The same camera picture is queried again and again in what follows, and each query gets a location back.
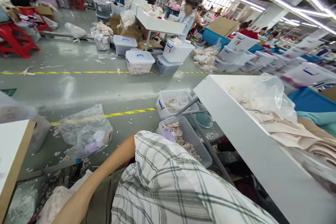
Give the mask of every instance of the metal rod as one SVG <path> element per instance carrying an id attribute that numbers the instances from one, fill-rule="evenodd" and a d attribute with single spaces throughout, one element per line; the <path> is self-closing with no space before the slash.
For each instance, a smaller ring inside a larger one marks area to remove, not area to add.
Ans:
<path id="1" fill-rule="evenodd" d="M 188 105 L 186 105 L 183 109 L 178 111 L 174 116 L 179 116 L 180 114 L 182 114 L 185 110 L 187 110 L 191 105 L 193 105 L 197 101 L 198 101 L 198 97 L 196 96 L 191 102 L 189 102 Z"/>
<path id="2" fill-rule="evenodd" d="M 222 164 L 221 160 L 217 156 L 216 152 L 213 150 L 213 148 L 212 148 L 209 140 L 207 139 L 206 135 L 204 135 L 203 130 L 201 129 L 201 127 L 198 124 L 197 120 L 193 116 L 191 118 L 194 121 L 194 124 L 196 125 L 196 128 L 197 128 L 199 134 L 202 136 L 203 141 L 205 142 L 205 145 L 208 148 L 208 151 L 210 152 L 210 155 L 214 158 L 214 160 L 217 163 L 219 169 L 221 170 L 221 172 L 223 174 L 223 179 L 225 179 L 227 182 L 229 182 L 231 185 L 233 185 L 235 187 L 232 179 L 230 178 L 228 172 L 226 171 L 224 165 Z"/>

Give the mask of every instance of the blue bin handle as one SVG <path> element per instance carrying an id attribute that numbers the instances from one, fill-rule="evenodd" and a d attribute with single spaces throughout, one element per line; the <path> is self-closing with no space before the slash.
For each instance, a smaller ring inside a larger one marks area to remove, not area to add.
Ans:
<path id="1" fill-rule="evenodd" d="M 161 110 L 163 110 L 164 109 L 164 107 L 162 106 L 162 104 L 161 104 L 161 101 L 159 100 L 159 105 L 160 105 L 160 107 L 161 107 Z"/>
<path id="2" fill-rule="evenodd" d="M 309 74 L 309 75 L 313 75 L 313 76 L 314 76 L 314 75 L 318 75 L 317 73 L 316 73 L 316 74 L 312 74 L 311 72 L 308 72 L 306 69 L 307 69 L 307 68 L 305 68 L 303 71 L 306 72 L 307 74 Z"/>

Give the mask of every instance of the teal fabric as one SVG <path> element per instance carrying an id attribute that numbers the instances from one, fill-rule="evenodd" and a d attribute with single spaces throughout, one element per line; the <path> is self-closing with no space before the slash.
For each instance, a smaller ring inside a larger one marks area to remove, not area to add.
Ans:
<path id="1" fill-rule="evenodd" d="M 312 113 L 298 111 L 299 118 L 306 118 L 313 121 L 321 129 L 336 137 L 336 112 Z"/>

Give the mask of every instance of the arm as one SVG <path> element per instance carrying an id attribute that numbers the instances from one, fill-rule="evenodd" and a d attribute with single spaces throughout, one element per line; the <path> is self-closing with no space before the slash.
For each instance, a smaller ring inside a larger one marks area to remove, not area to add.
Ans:
<path id="1" fill-rule="evenodd" d="M 134 156 L 135 144 L 134 135 L 132 135 L 75 192 L 52 224 L 80 224 L 88 211 L 91 197 L 101 181 Z"/>

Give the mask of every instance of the fluorescent light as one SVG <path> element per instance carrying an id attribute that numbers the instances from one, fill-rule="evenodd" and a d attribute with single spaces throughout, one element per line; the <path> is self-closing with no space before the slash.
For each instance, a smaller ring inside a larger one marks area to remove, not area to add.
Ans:
<path id="1" fill-rule="evenodd" d="M 254 7 L 254 6 L 250 6 L 250 8 L 253 9 L 253 10 L 255 10 L 255 11 L 258 11 L 258 12 L 263 12 L 263 10 L 260 10 L 260 9 L 258 9 L 256 7 Z"/>
<path id="2" fill-rule="evenodd" d="M 311 27 L 317 27 L 316 25 L 308 24 L 308 23 L 301 23 L 301 24 L 304 24 L 304 25 L 307 25 L 307 26 L 311 26 Z"/>
<path id="3" fill-rule="evenodd" d="M 285 23 L 286 23 L 286 24 L 293 25 L 293 26 L 300 26 L 299 24 L 297 24 L 297 23 L 293 23 L 293 22 L 285 21 Z"/>
<path id="4" fill-rule="evenodd" d="M 320 16 L 320 17 L 325 17 L 325 18 L 330 18 L 331 17 L 329 14 L 323 13 L 323 12 L 317 12 L 317 11 L 313 11 L 313 10 L 306 10 L 306 9 L 300 9 L 300 8 L 296 8 L 296 10 L 299 11 L 299 12 L 311 14 L 313 16 Z"/>

